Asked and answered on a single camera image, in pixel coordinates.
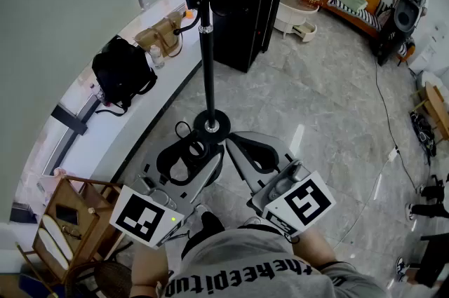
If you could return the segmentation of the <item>blue bag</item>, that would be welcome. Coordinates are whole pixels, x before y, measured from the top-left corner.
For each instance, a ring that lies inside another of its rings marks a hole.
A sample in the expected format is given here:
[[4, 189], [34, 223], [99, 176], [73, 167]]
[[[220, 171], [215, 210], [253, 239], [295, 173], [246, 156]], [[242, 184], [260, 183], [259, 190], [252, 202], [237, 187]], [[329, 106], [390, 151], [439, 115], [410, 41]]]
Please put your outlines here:
[[27, 274], [19, 275], [18, 287], [31, 298], [59, 298], [39, 280]]

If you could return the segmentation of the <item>person's right leg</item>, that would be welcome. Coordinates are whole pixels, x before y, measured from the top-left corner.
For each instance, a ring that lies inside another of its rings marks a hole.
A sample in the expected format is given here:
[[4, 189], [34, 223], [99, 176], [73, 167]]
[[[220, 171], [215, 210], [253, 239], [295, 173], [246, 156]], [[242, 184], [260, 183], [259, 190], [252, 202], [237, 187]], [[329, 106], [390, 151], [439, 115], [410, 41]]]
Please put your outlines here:
[[275, 233], [277, 235], [288, 237], [288, 235], [286, 233], [281, 233], [278, 229], [266, 225], [266, 224], [246, 224], [246, 225], [242, 225], [239, 226], [239, 229], [253, 229], [253, 230], [258, 230], [258, 231], [265, 231], [265, 232], [269, 232], [269, 233]]

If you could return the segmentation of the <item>white window ledge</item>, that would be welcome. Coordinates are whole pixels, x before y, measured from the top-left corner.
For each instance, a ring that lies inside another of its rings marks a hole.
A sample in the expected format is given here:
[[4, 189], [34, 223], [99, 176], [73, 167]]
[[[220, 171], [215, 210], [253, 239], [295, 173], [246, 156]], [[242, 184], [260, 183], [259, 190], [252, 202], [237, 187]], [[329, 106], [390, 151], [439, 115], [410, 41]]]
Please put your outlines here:
[[77, 135], [67, 131], [54, 166], [81, 178], [112, 180], [152, 121], [170, 105], [200, 63], [199, 31], [193, 27], [183, 34], [180, 54], [167, 58], [165, 65], [156, 69], [155, 86], [144, 95], [136, 95], [123, 116], [112, 115], [102, 105], [100, 114], [86, 108], [80, 114], [87, 119], [86, 132]]

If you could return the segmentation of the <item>black patterned bag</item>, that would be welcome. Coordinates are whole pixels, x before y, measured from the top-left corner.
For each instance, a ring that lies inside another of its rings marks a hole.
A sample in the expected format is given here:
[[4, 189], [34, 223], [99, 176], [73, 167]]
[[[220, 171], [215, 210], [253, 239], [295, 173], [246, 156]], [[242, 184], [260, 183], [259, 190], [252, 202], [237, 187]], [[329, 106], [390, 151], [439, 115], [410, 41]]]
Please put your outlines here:
[[410, 112], [410, 119], [412, 122], [413, 130], [420, 141], [420, 144], [424, 147], [428, 157], [435, 157], [436, 155], [436, 143], [434, 141], [434, 133], [429, 124], [422, 114], [416, 111]]

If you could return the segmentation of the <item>white round side table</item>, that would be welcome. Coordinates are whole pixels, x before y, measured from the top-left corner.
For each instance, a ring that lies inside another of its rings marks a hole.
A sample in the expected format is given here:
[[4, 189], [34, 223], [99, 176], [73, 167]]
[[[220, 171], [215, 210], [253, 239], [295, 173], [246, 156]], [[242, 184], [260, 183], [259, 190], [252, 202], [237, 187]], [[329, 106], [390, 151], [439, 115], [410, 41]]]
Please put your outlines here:
[[280, 0], [274, 28], [282, 32], [284, 39], [287, 34], [296, 34], [304, 43], [309, 42], [315, 37], [317, 26], [308, 18], [318, 11], [319, 6], [307, 1]]

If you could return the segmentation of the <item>striped blanket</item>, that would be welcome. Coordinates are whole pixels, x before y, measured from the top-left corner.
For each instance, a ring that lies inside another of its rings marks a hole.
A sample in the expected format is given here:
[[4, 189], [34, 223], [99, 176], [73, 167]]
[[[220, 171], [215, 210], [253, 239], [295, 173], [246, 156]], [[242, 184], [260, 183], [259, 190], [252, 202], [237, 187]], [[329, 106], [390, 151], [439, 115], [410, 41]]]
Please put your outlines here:
[[386, 5], [386, 3], [383, 1], [379, 2], [374, 14], [369, 13], [366, 9], [361, 9], [355, 12], [340, 0], [328, 0], [327, 4], [330, 7], [336, 8], [338, 11], [342, 11], [343, 13], [349, 14], [352, 17], [358, 18], [368, 26], [374, 28], [377, 32], [382, 29], [379, 17], [381, 16], [381, 14], [383, 14], [383, 12], [391, 9], [391, 7]]

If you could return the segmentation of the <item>small pink capped bottle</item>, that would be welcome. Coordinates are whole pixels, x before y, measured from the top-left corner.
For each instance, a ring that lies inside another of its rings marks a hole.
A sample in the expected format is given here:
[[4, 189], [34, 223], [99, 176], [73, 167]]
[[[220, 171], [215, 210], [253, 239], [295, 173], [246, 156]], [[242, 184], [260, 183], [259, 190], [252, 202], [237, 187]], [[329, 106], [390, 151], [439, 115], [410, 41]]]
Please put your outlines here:
[[105, 100], [105, 94], [102, 91], [101, 87], [99, 85], [95, 85], [94, 83], [90, 84], [90, 89], [92, 91], [92, 94], [102, 103], [104, 104], [106, 102]]

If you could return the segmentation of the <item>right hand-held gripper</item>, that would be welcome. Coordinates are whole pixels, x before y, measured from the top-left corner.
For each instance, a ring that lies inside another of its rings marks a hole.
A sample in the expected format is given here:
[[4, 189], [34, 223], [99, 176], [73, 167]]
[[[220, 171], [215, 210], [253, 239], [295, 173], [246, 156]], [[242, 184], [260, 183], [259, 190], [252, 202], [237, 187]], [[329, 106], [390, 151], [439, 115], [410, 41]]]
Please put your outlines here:
[[[250, 206], [283, 234], [293, 237], [320, 220], [335, 199], [318, 172], [309, 172], [277, 137], [254, 131], [230, 133], [228, 154], [253, 194]], [[271, 172], [280, 172], [267, 184]]]

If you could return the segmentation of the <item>wooden chair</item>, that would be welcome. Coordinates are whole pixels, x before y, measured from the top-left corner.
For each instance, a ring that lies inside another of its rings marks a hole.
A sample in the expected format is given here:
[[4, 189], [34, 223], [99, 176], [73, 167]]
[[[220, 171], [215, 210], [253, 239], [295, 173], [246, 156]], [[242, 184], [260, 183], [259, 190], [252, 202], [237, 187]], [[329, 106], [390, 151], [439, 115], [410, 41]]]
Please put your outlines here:
[[[69, 268], [64, 270], [46, 250], [38, 231], [30, 251], [25, 252], [17, 246], [30, 269], [46, 288], [52, 290], [57, 284], [65, 284], [67, 274], [77, 266], [101, 262], [111, 256], [121, 239], [121, 234], [109, 223], [121, 188], [121, 184], [78, 177], [58, 182], [44, 215], [50, 215], [61, 227], [65, 225], [77, 229], [82, 235], [80, 241], [66, 235], [74, 254], [72, 261], [67, 260]], [[59, 220], [55, 216], [56, 204], [76, 209], [79, 225]]]

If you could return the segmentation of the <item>small wooden table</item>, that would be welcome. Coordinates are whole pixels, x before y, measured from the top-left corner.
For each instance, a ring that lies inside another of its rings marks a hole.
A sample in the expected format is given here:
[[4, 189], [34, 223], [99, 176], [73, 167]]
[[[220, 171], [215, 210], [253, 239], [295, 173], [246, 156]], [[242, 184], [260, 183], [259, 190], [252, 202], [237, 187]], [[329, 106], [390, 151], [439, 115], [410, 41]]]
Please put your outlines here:
[[419, 96], [421, 93], [424, 95], [424, 99], [413, 110], [417, 111], [424, 107], [434, 121], [435, 129], [441, 134], [439, 142], [441, 140], [449, 141], [449, 113], [445, 110], [438, 88], [426, 82], [423, 89], [418, 90], [415, 94]]

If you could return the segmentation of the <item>black window frame bar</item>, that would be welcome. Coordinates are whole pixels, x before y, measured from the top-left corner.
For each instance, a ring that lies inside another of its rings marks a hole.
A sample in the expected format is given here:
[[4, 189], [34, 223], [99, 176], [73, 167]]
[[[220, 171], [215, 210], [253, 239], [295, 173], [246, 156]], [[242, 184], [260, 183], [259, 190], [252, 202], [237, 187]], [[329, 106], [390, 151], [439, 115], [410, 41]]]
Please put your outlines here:
[[87, 122], [100, 105], [99, 99], [91, 95], [78, 114], [72, 113], [63, 104], [58, 103], [51, 116], [73, 130], [77, 135], [84, 135], [88, 129]]

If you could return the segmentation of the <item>person's grey printed shirt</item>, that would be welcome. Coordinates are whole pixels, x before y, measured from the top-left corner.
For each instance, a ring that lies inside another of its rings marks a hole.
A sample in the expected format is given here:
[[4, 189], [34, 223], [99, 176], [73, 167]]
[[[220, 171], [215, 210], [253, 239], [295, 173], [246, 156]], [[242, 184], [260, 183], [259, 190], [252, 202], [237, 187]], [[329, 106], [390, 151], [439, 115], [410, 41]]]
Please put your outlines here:
[[182, 259], [160, 298], [387, 298], [374, 278], [346, 262], [314, 268], [283, 236], [230, 229], [207, 238]]

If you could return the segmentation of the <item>wicker stool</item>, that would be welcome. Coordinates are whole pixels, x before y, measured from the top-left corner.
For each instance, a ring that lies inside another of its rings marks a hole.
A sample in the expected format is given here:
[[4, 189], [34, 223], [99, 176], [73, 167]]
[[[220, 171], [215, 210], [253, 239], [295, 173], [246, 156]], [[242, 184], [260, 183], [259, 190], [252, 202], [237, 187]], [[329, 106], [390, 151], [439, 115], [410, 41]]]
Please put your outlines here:
[[65, 281], [65, 298], [129, 298], [131, 270], [117, 262], [101, 261], [82, 264], [69, 271]]

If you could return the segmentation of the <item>white low cabinet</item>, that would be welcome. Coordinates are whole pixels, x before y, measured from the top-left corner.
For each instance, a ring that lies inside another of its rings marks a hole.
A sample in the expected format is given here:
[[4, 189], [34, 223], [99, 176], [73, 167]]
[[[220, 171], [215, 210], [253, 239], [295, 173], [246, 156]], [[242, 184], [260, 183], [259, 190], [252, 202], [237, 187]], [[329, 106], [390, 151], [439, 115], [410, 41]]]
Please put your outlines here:
[[415, 42], [409, 68], [416, 74], [427, 71], [437, 76], [449, 69], [449, 25], [446, 22], [431, 25]]

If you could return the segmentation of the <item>black coat rack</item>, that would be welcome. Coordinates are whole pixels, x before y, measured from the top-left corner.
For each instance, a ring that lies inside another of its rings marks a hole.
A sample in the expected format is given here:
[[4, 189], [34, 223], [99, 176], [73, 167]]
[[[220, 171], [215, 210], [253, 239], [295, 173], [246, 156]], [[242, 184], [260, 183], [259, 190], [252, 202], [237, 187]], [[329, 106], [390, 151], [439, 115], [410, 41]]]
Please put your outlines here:
[[213, 24], [210, 18], [210, 2], [201, 2], [195, 21], [199, 23], [201, 61], [203, 65], [203, 83], [206, 110], [194, 119], [194, 128], [199, 136], [211, 144], [222, 142], [230, 133], [231, 123], [228, 116], [215, 108], [215, 89], [213, 78]]

